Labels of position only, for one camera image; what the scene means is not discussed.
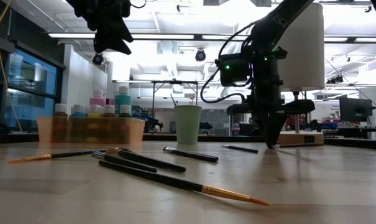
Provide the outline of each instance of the ceiling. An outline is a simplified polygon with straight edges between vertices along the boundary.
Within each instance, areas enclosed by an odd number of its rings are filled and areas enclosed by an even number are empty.
[[[365,35],[376,36],[376,12],[366,13],[368,4],[334,5],[323,4],[325,35]],[[139,6],[143,1],[133,1]],[[63,0],[18,0],[13,1],[13,8],[32,20],[48,32],[90,32],[86,22],[74,15],[73,8]],[[142,9],[131,9],[131,16],[125,22],[133,33],[189,33],[189,34],[233,34],[250,21],[265,16],[275,8],[255,7],[249,0],[230,0],[220,6],[204,6],[203,0],[158,0],[148,1]],[[91,40],[71,41],[75,50],[91,58],[94,54]],[[159,53],[159,41],[135,41],[128,44],[132,50],[129,56],[131,74],[161,74],[167,69],[169,58]],[[207,63],[218,56],[222,42],[175,42],[177,55],[172,60],[178,70],[203,71]],[[180,46],[193,47],[194,50],[179,51]],[[204,49],[207,55],[205,62],[196,62],[194,56],[198,48]],[[357,68],[376,55],[376,44],[326,44],[325,57],[335,68],[355,73]],[[107,52],[110,60],[123,60],[123,55]],[[325,72],[332,75],[334,68],[325,63]]]

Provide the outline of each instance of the table surface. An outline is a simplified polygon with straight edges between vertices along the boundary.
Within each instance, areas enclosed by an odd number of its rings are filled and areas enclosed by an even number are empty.
[[[178,146],[219,157],[217,164],[165,154],[175,142],[129,149],[186,167],[201,184],[266,200],[271,207],[176,189],[98,166],[90,155],[7,164],[37,154],[106,148],[87,144],[3,144],[0,148],[0,223],[376,223],[376,151],[319,146],[266,150],[223,149],[220,142]]]

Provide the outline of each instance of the paint jar lid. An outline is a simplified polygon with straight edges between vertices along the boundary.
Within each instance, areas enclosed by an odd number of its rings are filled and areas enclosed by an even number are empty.
[[[103,91],[102,90],[94,90],[94,97],[100,97],[102,98]]]
[[[119,113],[120,114],[131,114],[131,106],[130,105],[121,105]]]
[[[128,95],[128,86],[119,86],[119,94]]]
[[[100,114],[101,113],[101,106],[99,106],[99,105],[90,105],[89,106],[89,113]]]
[[[55,112],[56,113],[66,113],[67,106],[63,103],[57,103],[55,105]]]
[[[106,114],[114,114],[114,105],[105,105]]]
[[[74,105],[73,106],[73,112],[74,113],[85,113],[84,105]]]

